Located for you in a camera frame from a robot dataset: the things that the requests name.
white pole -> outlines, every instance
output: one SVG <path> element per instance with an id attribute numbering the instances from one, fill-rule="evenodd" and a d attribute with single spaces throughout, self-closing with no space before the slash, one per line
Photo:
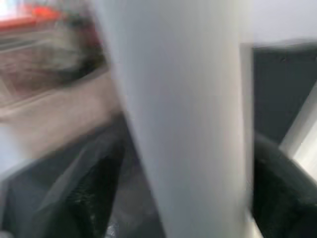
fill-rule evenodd
<path id="1" fill-rule="evenodd" d="M 244 237 L 241 3 L 94 3 L 166 236 Z"/>

white cylinder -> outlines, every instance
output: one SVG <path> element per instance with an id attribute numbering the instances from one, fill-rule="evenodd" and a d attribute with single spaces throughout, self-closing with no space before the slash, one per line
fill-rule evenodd
<path id="1" fill-rule="evenodd" d="M 168 238 L 245 235 L 251 114 L 244 112 L 252 103 L 243 96 L 240 4 L 95 0 Z"/>

